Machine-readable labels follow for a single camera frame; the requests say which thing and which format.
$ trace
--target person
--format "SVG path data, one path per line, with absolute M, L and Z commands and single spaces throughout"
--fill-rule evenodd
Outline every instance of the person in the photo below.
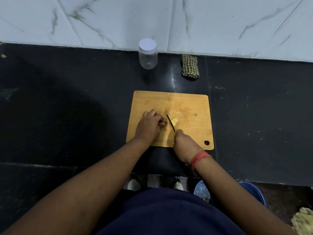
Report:
M 144 112 L 132 140 L 46 195 L 3 235 L 91 234 L 164 125 L 156 110 Z M 177 130 L 174 151 L 182 162 L 191 164 L 203 150 Z M 111 208 L 111 221 L 97 234 L 296 234 L 213 158 L 203 157 L 194 167 L 228 216 L 185 191 L 151 188 Z

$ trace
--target person's right arm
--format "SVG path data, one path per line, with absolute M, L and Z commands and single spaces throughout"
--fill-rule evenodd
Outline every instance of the person's right arm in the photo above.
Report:
M 182 130 L 177 130 L 174 151 L 190 164 L 202 148 Z M 209 190 L 217 197 L 234 222 L 248 235 L 295 235 L 296 233 L 249 194 L 213 158 L 205 157 L 195 165 Z

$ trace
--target forearm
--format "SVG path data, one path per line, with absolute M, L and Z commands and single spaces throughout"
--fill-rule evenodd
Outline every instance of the forearm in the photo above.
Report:
M 148 147 L 131 140 L 52 191 L 4 234 L 90 234 Z
M 196 164 L 196 171 L 245 233 L 296 234 L 242 188 L 214 159 L 209 157 L 201 159 Z

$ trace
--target blue bucket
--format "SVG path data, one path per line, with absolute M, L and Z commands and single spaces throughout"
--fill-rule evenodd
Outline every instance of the blue bucket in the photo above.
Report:
M 262 205 L 266 206 L 266 202 L 261 191 L 252 183 L 239 181 L 238 182 L 246 191 L 248 191 L 254 198 L 256 198 Z M 199 181 L 194 189 L 194 195 L 202 199 L 210 199 L 211 195 L 205 186 L 203 180 Z
M 266 206 L 266 202 L 261 191 L 252 183 L 246 181 L 238 182 L 246 191 L 256 198 L 262 205 Z

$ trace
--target knife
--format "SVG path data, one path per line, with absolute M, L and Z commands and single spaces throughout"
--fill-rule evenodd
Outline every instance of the knife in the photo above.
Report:
M 166 115 L 166 117 L 168 118 L 168 121 L 169 121 L 170 125 L 172 126 L 172 128 L 173 128 L 173 130 L 174 130 L 174 134 L 175 134 L 175 136 L 176 136 L 176 129 L 174 128 L 174 125 L 173 125 L 171 119 L 169 118 L 168 115 Z

